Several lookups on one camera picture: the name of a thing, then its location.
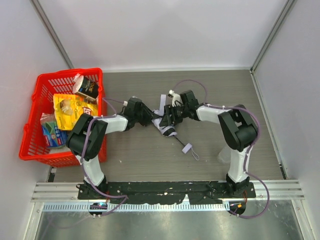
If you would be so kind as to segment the black and white carton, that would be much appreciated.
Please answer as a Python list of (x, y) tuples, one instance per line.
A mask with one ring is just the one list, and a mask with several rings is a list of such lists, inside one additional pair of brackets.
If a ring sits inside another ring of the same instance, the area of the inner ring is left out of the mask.
[(73, 79), (72, 93), (89, 102), (95, 102), (99, 96), (99, 86), (84, 75), (76, 74)]

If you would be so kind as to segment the lavender folding umbrella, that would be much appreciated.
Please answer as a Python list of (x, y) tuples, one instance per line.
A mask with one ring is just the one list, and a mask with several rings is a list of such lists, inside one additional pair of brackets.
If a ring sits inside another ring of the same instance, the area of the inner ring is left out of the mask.
[(196, 161), (200, 160), (199, 155), (193, 150), (191, 143), (184, 144), (179, 138), (178, 133), (171, 120), (171, 114), (169, 112), (171, 105), (166, 105), (167, 96), (165, 94), (160, 95), (159, 108), (153, 110), (155, 117), (152, 119), (153, 125), (159, 130), (162, 136), (167, 138), (174, 137), (182, 146), (182, 152), (184, 154), (191, 153)]

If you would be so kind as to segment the yellow Lay's chips bag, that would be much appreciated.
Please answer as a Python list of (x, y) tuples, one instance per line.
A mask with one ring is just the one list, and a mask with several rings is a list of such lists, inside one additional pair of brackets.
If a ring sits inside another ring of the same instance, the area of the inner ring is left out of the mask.
[(80, 116), (85, 113), (98, 115), (98, 105), (75, 94), (55, 93), (53, 95), (54, 116), (62, 131), (71, 131)]

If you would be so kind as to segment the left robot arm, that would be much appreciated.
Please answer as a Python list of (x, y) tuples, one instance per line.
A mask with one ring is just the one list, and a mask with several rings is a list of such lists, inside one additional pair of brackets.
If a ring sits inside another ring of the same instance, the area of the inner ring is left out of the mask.
[(120, 113), (111, 116), (92, 116), (83, 113), (67, 135), (66, 146), (78, 159), (84, 173), (84, 183), (101, 196), (107, 194), (108, 184), (99, 162), (99, 152), (105, 136), (114, 132), (125, 132), (139, 123), (148, 126), (157, 119), (141, 99), (131, 97)]

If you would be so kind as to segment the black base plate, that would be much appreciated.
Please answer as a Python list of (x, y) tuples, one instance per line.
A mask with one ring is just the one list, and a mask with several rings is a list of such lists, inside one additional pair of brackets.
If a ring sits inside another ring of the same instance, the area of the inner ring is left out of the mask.
[(109, 200), (112, 204), (119, 204), (126, 195), (126, 204), (133, 205), (173, 205), (181, 204), (188, 197), (192, 205), (216, 204), (221, 199), (238, 199), (256, 197), (254, 184), (250, 182), (246, 188), (231, 191), (226, 182), (219, 181), (137, 181), (137, 182), (108, 182), (104, 192), (106, 197), (96, 192), (88, 183), (76, 185), (79, 200)]

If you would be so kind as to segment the red plastic basket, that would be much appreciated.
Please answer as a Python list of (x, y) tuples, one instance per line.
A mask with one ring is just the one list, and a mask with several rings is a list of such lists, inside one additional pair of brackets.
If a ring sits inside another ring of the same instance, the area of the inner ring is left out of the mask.
[(107, 104), (102, 100), (106, 96), (103, 84), (103, 71), (96, 68), (75, 68), (57, 72), (43, 73), (37, 77), (31, 95), (31, 109), (27, 123), (23, 128), (23, 137), (19, 150), (19, 158), (23, 161), (37, 161), (55, 168), (78, 166), (79, 161), (70, 152), (50, 153), (46, 147), (40, 117), (42, 113), (54, 112), (54, 94), (71, 94), (73, 78), (81, 74), (96, 82), (98, 87), (98, 114), (107, 115)]

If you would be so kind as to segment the blue snack packet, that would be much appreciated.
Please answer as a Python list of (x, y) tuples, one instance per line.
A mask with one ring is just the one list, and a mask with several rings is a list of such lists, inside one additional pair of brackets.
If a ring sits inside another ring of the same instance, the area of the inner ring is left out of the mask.
[(47, 148), (60, 148), (66, 144), (67, 131), (60, 130), (55, 121), (47, 121), (41, 124), (42, 134)]

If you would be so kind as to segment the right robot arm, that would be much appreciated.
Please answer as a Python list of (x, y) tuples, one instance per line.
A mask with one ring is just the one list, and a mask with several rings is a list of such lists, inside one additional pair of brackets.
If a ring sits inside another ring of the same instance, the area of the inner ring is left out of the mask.
[(226, 189), (231, 195), (245, 191), (250, 182), (250, 154), (260, 136), (260, 124), (243, 105), (214, 106), (206, 102), (200, 103), (191, 90), (181, 94), (170, 90), (168, 95), (160, 96), (159, 109), (154, 113), (158, 118), (153, 120), (153, 124), (166, 137), (176, 136), (174, 127), (185, 118), (220, 125), (226, 146), (219, 157), (228, 157), (230, 162), (226, 174)]

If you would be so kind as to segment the clear pink snack packet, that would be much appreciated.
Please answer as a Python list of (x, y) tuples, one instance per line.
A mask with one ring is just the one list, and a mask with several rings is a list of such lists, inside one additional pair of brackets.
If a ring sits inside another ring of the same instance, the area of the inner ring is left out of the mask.
[(47, 122), (57, 122), (54, 113), (42, 113), (40, 117), (40, 123), (44, 125)]

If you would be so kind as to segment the clear plastic water bottle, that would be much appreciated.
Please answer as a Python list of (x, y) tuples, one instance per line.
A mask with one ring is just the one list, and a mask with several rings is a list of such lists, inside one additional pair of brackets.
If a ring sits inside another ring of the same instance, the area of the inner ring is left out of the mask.
[(229, 164), (231, 162), (232, 149), (226, 145), (218, 154), (217, 159), (222, 164)]

